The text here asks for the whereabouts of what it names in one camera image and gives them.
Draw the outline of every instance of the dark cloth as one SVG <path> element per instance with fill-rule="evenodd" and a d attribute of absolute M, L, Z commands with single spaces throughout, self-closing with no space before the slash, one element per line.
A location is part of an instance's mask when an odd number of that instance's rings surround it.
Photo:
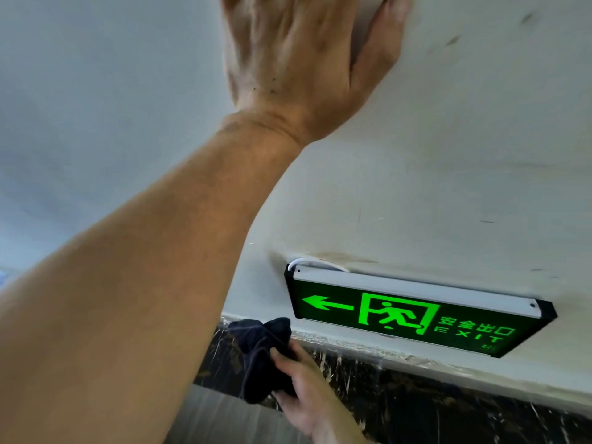
<path fill-rule="evenodd" d="M 272 347 L 292 360 L 296 355 L 288 347 L 292 336 L 289 318 L 277 318 L 263 324 L 261 321 L 245 319 L 228 325 L 243 351 L 245 379 L 240 396 L 249 404 L 263 402 L 272 391 L 284 390 L 296 397 L 292 379 L 278 370 L 269 355 Z"/>

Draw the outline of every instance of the white wall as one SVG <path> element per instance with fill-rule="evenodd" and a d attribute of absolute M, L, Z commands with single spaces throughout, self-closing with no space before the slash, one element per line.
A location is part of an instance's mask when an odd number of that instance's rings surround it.
<path fill-rule="evenodd" d="M 263 207 L 225 314 L 291 315 L 281 274 L 302 254 L 535 294 L 559 319 L 501 360 L 294 326 L 592 405 L 568 392 L 592 395 L 591 22 L 592 0 L 417 0 L 396 69 Z M 0 36 L 3 266 L 30 266 L 230 111 L 216 0 L 0 0 Z"/>

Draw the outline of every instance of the green illuminated exit sign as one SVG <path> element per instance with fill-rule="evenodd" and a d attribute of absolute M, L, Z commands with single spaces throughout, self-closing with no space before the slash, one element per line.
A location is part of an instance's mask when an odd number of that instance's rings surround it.
<path fill-rule="evenodd" d="M 502 357 L 557 318 L 540 299 L 296 266 L 294 315 Z"/>

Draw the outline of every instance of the green arrow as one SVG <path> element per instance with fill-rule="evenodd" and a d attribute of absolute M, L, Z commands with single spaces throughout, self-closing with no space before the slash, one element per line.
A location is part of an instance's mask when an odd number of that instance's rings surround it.
<path fill-rule="evenodd" d="M 329 298 L 325 298 L 323 296 L 311 296 L 302 300 L 315 308 L 320 308 L 321 310 L 328 310 L 327 307 L 329 306 L 333 306 L 335 308 L 343 308 L 344 310 L 353 310 L 353 306 L 346 306 L 345 304 L 336 304 L 335 302 L 325 302 L 325 299 Z"/>

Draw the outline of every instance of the black marble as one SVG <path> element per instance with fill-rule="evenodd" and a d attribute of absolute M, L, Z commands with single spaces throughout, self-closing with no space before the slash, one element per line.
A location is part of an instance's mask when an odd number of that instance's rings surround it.
<path fill-rule="evenodd" d="M 592 444 L 592 420 L 504 396 L 378 368 L 335 351 L 308 349 L 369 440 L 381 444 Z M 224 327 L 195 383 L 238 396 L 241 350 Z M 263 405 L 279 409 L 273 397 Z"/>

